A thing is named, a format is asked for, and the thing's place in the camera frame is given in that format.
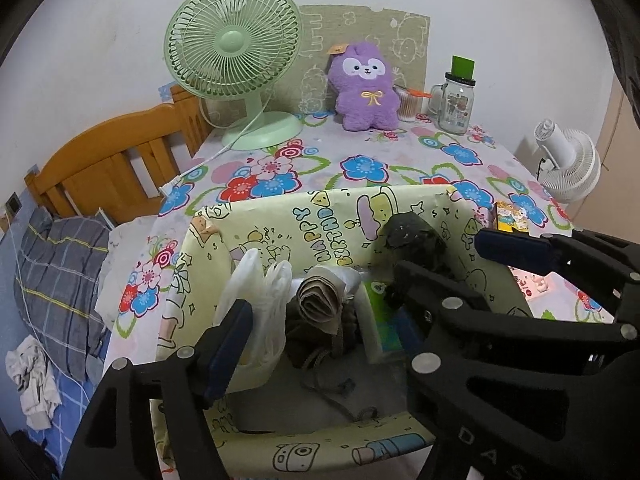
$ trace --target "white plastic bag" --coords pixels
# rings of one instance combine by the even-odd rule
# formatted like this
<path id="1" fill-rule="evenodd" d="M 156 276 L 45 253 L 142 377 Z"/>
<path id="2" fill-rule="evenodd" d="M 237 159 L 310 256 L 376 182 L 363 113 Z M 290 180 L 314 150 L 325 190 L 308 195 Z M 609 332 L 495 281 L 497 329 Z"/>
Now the white plastic bag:
<path id="1" fill-rule="evenodd" d="M 291 264 L 280 262 L 266 276 L 263 272 L 258 249 L 248 250 L 231 274 L 213 316 L 212 325 L 220 325 L 235 300 L 247 300 L 254 311 L 254 327 L 226 389 L 228 394 L 266 383 L 284 350 Z"/>

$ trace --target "green fan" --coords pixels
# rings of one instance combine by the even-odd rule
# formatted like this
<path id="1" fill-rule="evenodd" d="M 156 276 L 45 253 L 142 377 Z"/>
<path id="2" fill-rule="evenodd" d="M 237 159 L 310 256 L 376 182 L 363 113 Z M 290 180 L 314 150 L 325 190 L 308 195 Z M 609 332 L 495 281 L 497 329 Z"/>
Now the green fan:
<path id="1" fill-rule="evenodd" d="M 186 0 L 164 37 L 174 79 L 206 99 L 244 99 L 246 117 L 223 136 L 234 150 L 256 150 L 295 137 L 302 124 L 286 112 L 265 112 L 260 91 L 291 66 L 302 22 L 292 0 Z"/>

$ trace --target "jar handle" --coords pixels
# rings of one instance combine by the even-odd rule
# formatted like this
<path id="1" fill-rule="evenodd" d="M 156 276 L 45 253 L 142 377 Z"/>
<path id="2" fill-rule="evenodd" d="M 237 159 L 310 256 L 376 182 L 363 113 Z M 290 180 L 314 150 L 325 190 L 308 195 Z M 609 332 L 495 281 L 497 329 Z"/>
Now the jar handle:
<path id="1" fill-rule="evenodd" d="M 431 98 L 427 100 L 427 108 L 432 114 L 437 115 L 440 111 L 440 101 L 442 100 L 442 87 L 444 85 L 433 85 L 431 87 Z"/>

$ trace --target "black bag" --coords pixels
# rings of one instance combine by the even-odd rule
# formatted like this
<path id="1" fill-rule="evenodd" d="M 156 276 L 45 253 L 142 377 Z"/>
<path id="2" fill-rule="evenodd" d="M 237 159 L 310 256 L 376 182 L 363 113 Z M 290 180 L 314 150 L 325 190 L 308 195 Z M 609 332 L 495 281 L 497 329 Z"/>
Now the black bag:
<path id="1" fill-rule="evenodd" d="M 11 440 L 34 474 L 34 480 L 60 480 L 55 460 L 45 451 L 46 440 L 36 444 L 24 431 L 12 433 Z"/>

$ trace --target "white pillow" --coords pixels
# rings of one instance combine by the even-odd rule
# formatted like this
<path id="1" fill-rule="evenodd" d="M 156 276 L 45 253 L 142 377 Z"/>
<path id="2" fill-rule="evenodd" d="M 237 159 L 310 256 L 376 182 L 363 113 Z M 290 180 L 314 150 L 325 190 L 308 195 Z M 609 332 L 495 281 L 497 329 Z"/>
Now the white pillow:
<path id="1" fill-rule="evenodd" d="M 117 226 L 109 233 L 109 253 L 100 268 L 98 300 L 95 303 L 95 311 L 109 330 L 113 330 L 122 293 L 156 218 L 141 216 Z"/>

